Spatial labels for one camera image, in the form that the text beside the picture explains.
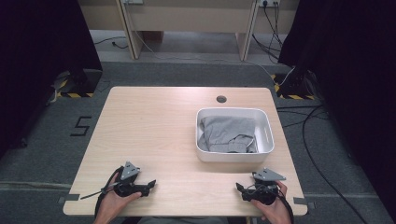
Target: yellow and black hazard tape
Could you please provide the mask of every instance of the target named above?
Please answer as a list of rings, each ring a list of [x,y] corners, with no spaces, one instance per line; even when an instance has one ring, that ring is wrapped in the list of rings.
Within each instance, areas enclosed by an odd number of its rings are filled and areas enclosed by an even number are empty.
[[[59,87],[59,92],[57,94],[58,97],[69,97],[69,98],[93,97],[93,92],[62,91],[62,89],[65,89],[67,84],[68,84],[68,79],[62,82],[61,86]]]
[[[93,93],[58,92],[58,97],[69,97],[69,98],[93,97]]]
[[[271,75],[273,81],[276,79],[283,80],[285,75],[280,75],[276,78],[276,75]],[[282,86],[278,86],[275,84],[276,96],[282,99],[292,99],[292,100],[314,100],[314,96],[308,92],[308,90],[300,91],[300,92],[288,92],[287,94],[282,91]]]

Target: black curtain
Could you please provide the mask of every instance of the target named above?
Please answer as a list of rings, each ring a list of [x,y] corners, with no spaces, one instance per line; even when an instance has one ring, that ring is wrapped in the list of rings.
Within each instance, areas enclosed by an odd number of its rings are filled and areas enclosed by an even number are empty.
[[[77,0],[6,0],[0,20],[1,157],[28,132],[58,75],[102,66]]]
[[[315,72],[334,124],[393,220],[395,12],[390,0],[300,0],[279,58]]]

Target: wall outlet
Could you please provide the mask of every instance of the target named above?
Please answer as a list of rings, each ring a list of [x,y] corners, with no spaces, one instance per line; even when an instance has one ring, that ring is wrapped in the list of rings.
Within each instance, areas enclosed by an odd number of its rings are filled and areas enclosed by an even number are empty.
[[[264,7],[264,1],[267,2],[267,7],[275,7],[276,3],[279,6],[280,4],[280,0],[259,0],[259,6],[260,7]]]

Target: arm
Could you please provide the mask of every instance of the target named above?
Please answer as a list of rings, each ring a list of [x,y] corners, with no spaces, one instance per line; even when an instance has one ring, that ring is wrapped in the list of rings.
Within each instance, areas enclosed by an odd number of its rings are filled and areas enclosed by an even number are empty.
[[[280,191],[282,192],[283,196],[286,197],[286,192],[288,191],[288,187],[282,184],[280,181],[276,181],[276,183],[280,187]],[[262,220],[268,219],[273,224],[290,224],[290,215],[288,209],[285,207],[279,198],[270,204],[265,205],[257,200],[251,200],[254,206],[260,209],[263,213]]]

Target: wooden table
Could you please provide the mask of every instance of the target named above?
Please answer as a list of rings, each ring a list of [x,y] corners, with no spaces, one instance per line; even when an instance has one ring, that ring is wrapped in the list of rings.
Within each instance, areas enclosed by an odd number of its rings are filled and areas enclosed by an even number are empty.
[[[218,103],[219,95],[227,97]],[[204,107],[259,108],[268,116],[274,151],[263,163],[202,162],[195,153],[196,113]],[[130,161],[141,172],[136,184],[157,183],[148,197],[130,203],[121,216],[259,217],[242,201],[235,182],[253,184],[251,172],[267,167],[287,178],[287,200],[303,192],[271,92],[265,88],[115,87],[111,90],[78,169],[70,194],[80,197],[102,188],[115,169]],[[67,215],[93,215],[97,197],[67,201]]]

